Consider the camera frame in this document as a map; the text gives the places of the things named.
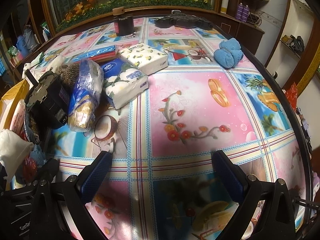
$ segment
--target table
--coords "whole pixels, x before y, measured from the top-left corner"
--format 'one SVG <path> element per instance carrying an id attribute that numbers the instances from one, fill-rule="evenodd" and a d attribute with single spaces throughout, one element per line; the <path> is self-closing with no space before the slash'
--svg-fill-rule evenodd
<path id="1" fill-rule="evenodd" d="M 45 54 L 42 73 L 56 55 L 66 57 L 115 44 L 144 42 L 168 54 L 169 66 L 149 76 L 149 89 L 121 111 L 100 104 L 95 128 L 51 133 L 47 154 L 60 160 L 61 179 L 79 174 L 100 150 L 113 164 L 86 207 L 109 239 L 215 239 L 237 208 L 217 179 L 210 153 L 223 149 L 259 180 L 283 178 L 306 197 L 298 142 L 279 99 L 244 56 L 223 69 L 213 52 L 217 30 L 159 29 L 154 18 L 134 20 L 135 33 L 117 37 L 113 24 L 61 37 Z M 245 235 L 258 219 L 259 203 Z M 74 236 L 82 239 L 68 212 Z M 296 229 L 303 223 L 300 207 Z"/>

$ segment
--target white tissue pack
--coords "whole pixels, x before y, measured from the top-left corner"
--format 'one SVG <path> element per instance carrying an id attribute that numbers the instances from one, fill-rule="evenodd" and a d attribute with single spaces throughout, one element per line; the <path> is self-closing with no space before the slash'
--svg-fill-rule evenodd
<path id="1" fill-rule="evenodd" d="M 144 43 L 129 46 L 118 53 L 121 59 L 129 62 L 146 75 L 151 75 L 168 66 L 167 54 Z"/>
<path id="2" fill-rule="evenodd" d="M 147 75 L 119 58 L 101 67 L 104 74 L 103 90 L 115 109 L 120 109 L 149 87 Z"/>

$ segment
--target metal screw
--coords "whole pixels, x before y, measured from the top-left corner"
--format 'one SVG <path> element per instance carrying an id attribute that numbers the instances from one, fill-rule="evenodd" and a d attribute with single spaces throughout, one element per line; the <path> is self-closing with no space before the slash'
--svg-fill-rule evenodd
<path id="1" fill-rule="evenodd" d="M 77 178 L 76 175 L 71 175 L 71 176 L 68 177 L 68 181 L 75 181 L 76 178 Z"/>
<path id="2" fill-rule="evenodd" d="M 41 179 L 40 186 L 44 186 L 46 183 L 47 183 L 47 181 L 45 179 Z"/>
<path id="3" fill-rule="evenodd" d="M 284 179 L 278 179 L 278 182 L 279 182 L 281 185 L 284 185 L 284 184 L 285 184 Z"/>
<path id="4" fill-rule="evenodd" d="M 249 174 L 248 175 L 248 179 L 251 180 L 251 181 L 255 181 L 257 179 L 257 177 L 254 176 L 253 174 Z"/>

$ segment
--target blue towel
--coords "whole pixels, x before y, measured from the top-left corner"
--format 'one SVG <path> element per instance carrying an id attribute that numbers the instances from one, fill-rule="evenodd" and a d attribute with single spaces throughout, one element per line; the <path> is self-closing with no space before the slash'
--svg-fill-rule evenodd
<path id="1" fill-rule="evenodd" d="M 214 52 L 214 59 L 224 68 L 235 67 L 243 58 L 241 46 L 235 38 L 220 42 L 219 48 Z"/>

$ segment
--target wooden lid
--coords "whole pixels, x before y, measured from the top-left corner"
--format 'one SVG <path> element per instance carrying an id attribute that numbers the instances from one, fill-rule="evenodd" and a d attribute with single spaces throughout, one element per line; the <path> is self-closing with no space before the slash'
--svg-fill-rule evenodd
<path id="1" fill-rule="evenodd" d="M 124 14 L 124 7 L 113 8 L 112 13 L 114 16 Z"/>

